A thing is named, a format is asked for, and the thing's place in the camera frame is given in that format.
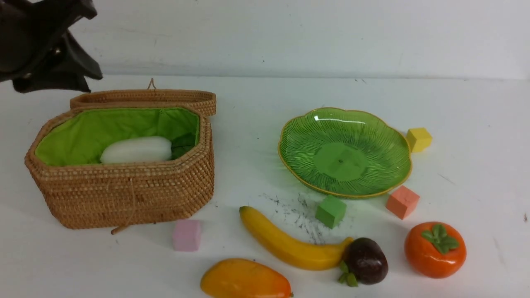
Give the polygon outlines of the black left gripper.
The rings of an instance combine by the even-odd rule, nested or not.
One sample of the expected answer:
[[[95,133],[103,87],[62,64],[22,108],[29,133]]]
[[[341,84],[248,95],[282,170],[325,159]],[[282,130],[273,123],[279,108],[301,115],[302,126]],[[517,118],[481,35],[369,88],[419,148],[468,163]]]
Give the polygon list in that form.
[[[100,65],[72,36],[70,27],[97,14],[91,0],[2,0],[1,81],[12,80],[19,93],[90,93],[83,76],[101,80]]]

